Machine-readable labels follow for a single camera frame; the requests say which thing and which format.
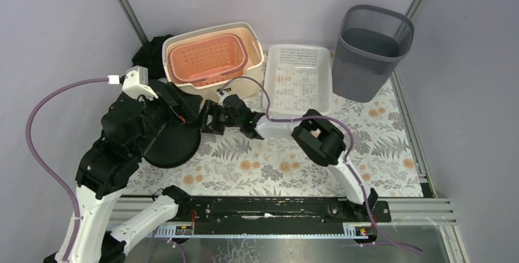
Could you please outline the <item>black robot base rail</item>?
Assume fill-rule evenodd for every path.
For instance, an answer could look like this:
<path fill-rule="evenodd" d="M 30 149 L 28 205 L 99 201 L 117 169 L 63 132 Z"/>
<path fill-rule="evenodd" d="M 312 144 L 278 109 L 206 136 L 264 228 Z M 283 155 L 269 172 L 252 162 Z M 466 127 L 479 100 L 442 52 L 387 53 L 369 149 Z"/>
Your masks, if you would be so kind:
<path fill-rule="evenodd" d="M 170 221 L 195 235 L 345 235 L 346 227 L 371 232 L 373 221 L 390 223 L 388 203 L 355 206 L 345 198 L 192 196 Z"/>

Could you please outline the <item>large black round bin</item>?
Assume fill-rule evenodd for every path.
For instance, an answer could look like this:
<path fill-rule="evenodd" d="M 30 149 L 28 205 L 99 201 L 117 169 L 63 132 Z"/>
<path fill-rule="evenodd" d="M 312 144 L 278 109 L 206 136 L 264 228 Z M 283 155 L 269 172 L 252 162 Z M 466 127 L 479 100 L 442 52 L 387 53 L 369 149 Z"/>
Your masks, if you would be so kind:
<path fill-rule="evenodd" d="M 164 82 L 153 80 L 149 83 L 151 88 L 152 83 Z M 194 96 L 192 107 L 196 118 L 202 97 Z M 137 144 L 143 153 L 143 158 L 149 164 L 162 169 L 171 169 L 183 165 L 194 156 L 201 142 L 200 131 L 190 124 L 174 124 L 172 115 L 159 102 L 159 98 L 153 101 L 145 98 L 134 100 L 122 92 L 119 99 L 132 100 L 141 106 L 137 119 L 141 125 L 140 131 L 144 135 L 138 138 Z"/>

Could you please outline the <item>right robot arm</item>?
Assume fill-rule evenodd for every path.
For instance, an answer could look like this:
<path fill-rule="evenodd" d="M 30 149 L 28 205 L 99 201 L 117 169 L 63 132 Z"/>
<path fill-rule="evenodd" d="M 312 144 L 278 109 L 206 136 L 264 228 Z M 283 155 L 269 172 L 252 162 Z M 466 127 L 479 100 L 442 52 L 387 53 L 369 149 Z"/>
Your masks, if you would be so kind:
<path fill-rule="evenodd" d="M 337 119 L 309 109 L 291 119 L 271 118 L 252 111 L 237 95 L 223 97 L 218 103 L 205 101 L 195 124 L 203 133 L 221 135 L 234 127 L 250 139 L 292 139 L 314 164 L 327 167 L 346 193 L 352 216 L 367 221 L 375 214 L 377 192 L 366 186 L 349 155 L 352 133 Z"/>

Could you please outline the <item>white perforated plastic basket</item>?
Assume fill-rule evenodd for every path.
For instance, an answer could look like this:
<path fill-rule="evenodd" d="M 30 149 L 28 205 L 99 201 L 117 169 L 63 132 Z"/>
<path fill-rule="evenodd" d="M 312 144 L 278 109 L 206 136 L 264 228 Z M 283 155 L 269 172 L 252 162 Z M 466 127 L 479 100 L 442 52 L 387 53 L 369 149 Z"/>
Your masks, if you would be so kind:
<path fill-rule="evenodd" d="M 296 118 L 333 108 L 330 50 L 320 46 L 276 44 L 268 50 L 263 106 L 274 118 Z"/>

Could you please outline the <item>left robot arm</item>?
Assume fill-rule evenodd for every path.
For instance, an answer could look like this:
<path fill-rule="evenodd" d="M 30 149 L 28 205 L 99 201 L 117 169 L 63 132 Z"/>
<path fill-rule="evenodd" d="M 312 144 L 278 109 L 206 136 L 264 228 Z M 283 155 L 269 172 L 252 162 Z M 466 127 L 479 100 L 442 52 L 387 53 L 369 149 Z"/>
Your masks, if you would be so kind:
<path fill-rule="evenodd" d="M 65 240 L 46 262 L 123 262 L 162 223 L 190 214 L 189 195 L 169 186 L 129 221 L 112 231 L 107 228 L 130 177 L 164 129 L 192 128 L 200 113 L 201 96 L 160 81 L 153 81 L 150 88 L 151 99 L 125 95 L 102 117 L 100 138 L 80 160 L 76 189 L 68 190 L 73 215 Z"/>

